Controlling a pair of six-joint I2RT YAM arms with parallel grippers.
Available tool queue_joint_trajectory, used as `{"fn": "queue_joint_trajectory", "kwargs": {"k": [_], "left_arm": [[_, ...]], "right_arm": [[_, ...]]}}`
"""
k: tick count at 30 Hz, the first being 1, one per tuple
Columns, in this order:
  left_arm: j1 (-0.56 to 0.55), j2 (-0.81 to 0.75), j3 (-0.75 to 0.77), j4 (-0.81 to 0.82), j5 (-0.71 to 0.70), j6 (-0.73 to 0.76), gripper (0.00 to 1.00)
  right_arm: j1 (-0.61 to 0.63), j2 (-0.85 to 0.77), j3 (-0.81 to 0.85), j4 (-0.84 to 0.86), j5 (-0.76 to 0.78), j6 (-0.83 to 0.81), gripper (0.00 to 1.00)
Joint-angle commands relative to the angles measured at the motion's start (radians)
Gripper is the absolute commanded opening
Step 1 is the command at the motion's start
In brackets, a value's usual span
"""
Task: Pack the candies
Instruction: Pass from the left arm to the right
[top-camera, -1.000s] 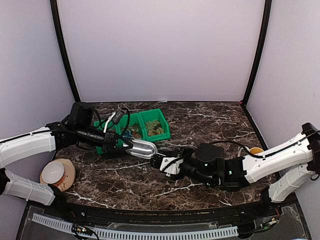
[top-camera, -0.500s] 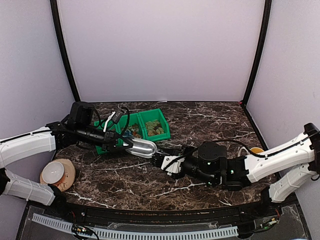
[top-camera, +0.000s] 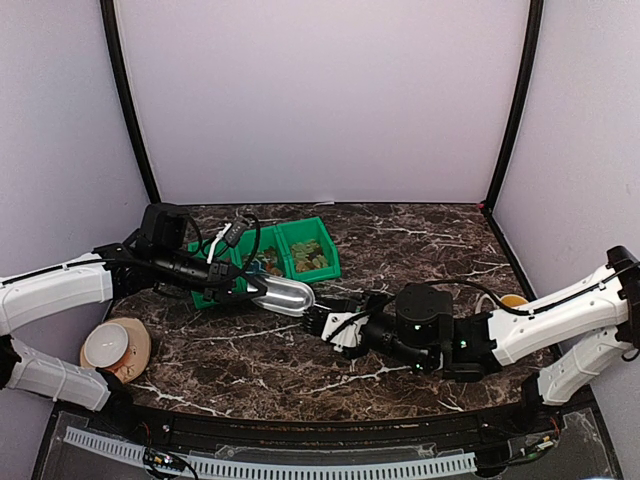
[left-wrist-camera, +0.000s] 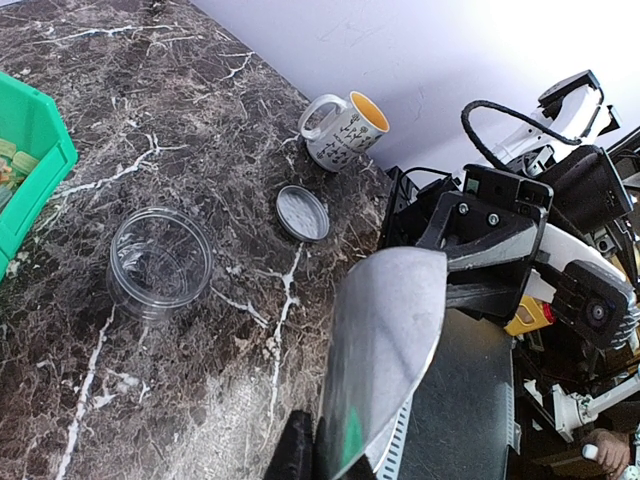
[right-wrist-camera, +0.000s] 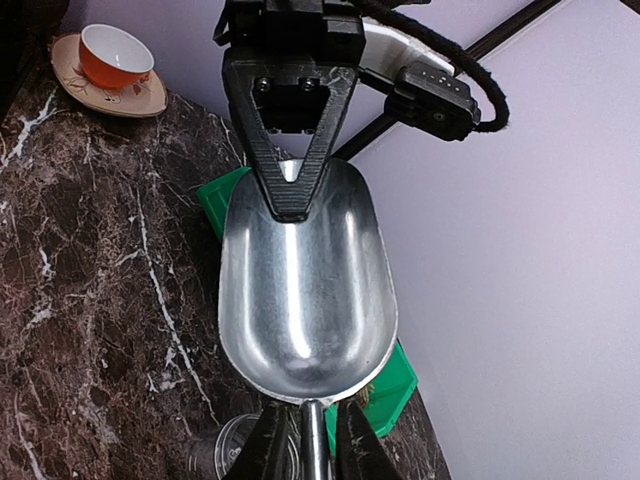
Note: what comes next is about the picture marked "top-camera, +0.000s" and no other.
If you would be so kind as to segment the green three-compartment bin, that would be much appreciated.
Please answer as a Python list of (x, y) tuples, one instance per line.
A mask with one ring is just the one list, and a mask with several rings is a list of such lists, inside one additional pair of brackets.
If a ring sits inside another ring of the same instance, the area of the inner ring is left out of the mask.
[[(275, 226), (261, 226), (256, 256), (247, 274), (269, 274), (304, 283), (316, 283), (341, 277), (336, 245), (320, 217), (311, 217)], [(238, 244), (216, 245), (215, 259), (242, 267), (253, 249), (255, 230), (245, 231)], [(196, 309), (216, 304), (203, 294), (191, 292)]]

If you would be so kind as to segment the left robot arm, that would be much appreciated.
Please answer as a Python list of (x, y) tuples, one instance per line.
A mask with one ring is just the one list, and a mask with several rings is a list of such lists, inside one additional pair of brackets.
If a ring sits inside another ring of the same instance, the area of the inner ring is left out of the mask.
[(104, 367), (81, 367), (56, 349), (43, 352), (20, 333), (33, 333), (47, 320), (79, 316), (144, 290), (162, 286), (198, 292), (217, 303), (247, 299), (237, 280), (247, 280), (251, 262), (221, 259), (247, 229), (261, 232), (258, 218), (244, 214), (204, 238), (188, 211), (170, 203), (146, 207), (143, 219), (125, 240), (94, 248), (66, 262), (1, 280), (1, 386), (53, 401), (101, 411), (103, 421), (120, 436), (141, 427), (140, 412), (117, 376)]

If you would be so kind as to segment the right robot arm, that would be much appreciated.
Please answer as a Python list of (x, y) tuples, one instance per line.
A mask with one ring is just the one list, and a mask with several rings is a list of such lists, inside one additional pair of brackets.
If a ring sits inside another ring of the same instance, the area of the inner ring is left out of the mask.
[(447, 281), (409, 283), (395, 295), (323, 299), (303, 313), (303, 327), (347, 358), (376, 351), (416, 372), (473, 383), (551, 344), (574, 339), (570, 351), (521, 387), (510, 413), (521, 434), (534, 432), (549, 406), (568, 402), (613, 361), (639, 347), (639, 261), (624, 246), (579, 282), (534, 302), (454, 315)]

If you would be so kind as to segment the metal scoop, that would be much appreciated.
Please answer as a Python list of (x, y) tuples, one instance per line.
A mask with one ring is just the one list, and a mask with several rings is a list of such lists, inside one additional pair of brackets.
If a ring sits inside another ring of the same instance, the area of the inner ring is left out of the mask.
[(251, 301), (264, 310), (302, 317), (315, 304), (314, 291), (303, 282), (271, 275), (256, 275), (255, 278), (266, 287), (266, 292)]

